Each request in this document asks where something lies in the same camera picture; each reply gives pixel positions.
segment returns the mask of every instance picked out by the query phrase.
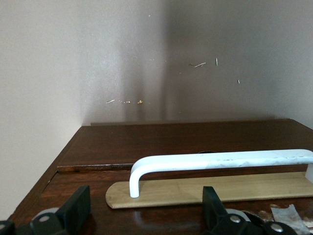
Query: wall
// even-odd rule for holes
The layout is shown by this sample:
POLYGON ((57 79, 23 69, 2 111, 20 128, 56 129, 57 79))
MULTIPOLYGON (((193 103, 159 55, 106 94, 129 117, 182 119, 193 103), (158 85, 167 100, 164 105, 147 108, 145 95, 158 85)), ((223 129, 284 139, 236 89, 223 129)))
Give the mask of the wall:
POLYGON ((0 2, 0 220, 81 126, 77 10, 0 2))
POLYGON ((3 217, 80 125, 313 128, 312 21, 310 0, 1 1, 3 217))

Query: crumpled paper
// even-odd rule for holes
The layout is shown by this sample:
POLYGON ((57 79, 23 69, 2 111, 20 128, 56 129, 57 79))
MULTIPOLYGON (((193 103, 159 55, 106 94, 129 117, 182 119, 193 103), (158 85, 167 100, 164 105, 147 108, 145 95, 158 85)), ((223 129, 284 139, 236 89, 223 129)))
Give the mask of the crumpled paper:
POLYGON ((303 223, 293 204, 286 209, 271 208, 274 220, 289 225, 298 235, 310 235, 310 230, 303 223))

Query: dark wood surface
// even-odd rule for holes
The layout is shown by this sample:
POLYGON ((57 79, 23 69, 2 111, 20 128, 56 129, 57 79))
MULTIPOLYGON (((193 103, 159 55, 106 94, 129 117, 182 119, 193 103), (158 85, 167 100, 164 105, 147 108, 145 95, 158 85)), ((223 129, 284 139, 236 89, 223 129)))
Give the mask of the dark wood surface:
POLYGON ((130 169, 151 155, 313 149, 313 130, 291 119, 81 127, 59 171, 130 169))
MULTIPOLYGON (((105 201, 105 193, 116 181, 128 180, 129 171, 99 171, 89 173, 56 174, 49 186, 43 191, 19 224, 29 222, 31 218, 47 207, 59 207, 81 185, 90 186, 91 214, 82 227, 81 235, 200 235, 205 230, 201 205, 171 206, 141 209, 112 210, 105 201)), ((148 175, 146 179, 164 179, 169 177, 199 177, 224 174, 236 174, 234 171, 221 172, 170 173, 166 176, 148 175)), ((225 203, 225 207, 247 211, 262 219, 271 219, 270 207, 287 208, 294 204, 302 218, 313 219, 313 199, 260 200, 239 203, 225 203)))
MULTIPOLYGON (((200 205, 112 210, 105 201, 106 190, 114 182, 127 181, 130 172, 125 169, 149 155, 293 148, 313 150, 313 130, 290 119, 81 127, 10 219, 17 225, 28 223, 39 211, 63 204, 80 185, 90 185, 91 215, 80 234, 201 234, 205 226, 200 205)), ((294 165, 167 172, 148 174, 143 179, 305 169, 305 165, 294 165)), ((226 206, 266 217, 270 216, 270 204, 285 208, 291 203, 302 218, 313 219, 311 198, 226 206)))

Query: table top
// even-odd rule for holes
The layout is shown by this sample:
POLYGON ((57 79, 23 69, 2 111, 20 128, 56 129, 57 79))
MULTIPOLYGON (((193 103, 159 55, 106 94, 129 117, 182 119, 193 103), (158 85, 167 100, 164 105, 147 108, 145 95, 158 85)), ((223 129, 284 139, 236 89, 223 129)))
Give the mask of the table top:
MULTIPOLYGON (((132 164, 145 156, 201 151, 252 151, 305 148, 313 150, 313 130, 290 119, 107 125, 81 127, 10 217, 17 226, 41 210, 58 207, 81 185, 90 185, 91 215, 79 234, 201 234, 201 205, 110 209, 105 193, 127 181, 132 164)), ((210 177, 305 171, 305 165, 153 173, 143 179, 210 177)), ((294 204, 303 219, 312 221, 313 199, 276 199, 225 203, 270 219, 270 207, 294 204)))

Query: metal screw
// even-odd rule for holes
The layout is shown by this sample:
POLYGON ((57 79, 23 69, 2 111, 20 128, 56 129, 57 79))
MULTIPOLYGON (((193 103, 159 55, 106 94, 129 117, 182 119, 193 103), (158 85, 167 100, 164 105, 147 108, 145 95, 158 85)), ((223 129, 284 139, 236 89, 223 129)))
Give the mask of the metal screw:
POLYGON ((281 232, 283 231, 282 226, 280 226, 279 224, 273 223, 270 227, 271 227, 274 231, 279 232, 279 233, 281 233, 281 232))
POLYGON ((232 215, 230 217, 230 220, 233 221, 234 223, 240 223, 240 218, 236 215, 232 215))
POLYGON ((47 220, 49 220, 50 219, 50 217, 48 216, 48 215, 45 215, 45 216, 43 216, 43 217, 41 217, 40 219, 39 219, 39 222, 45 222, 45 221, 47 221, 47 220))

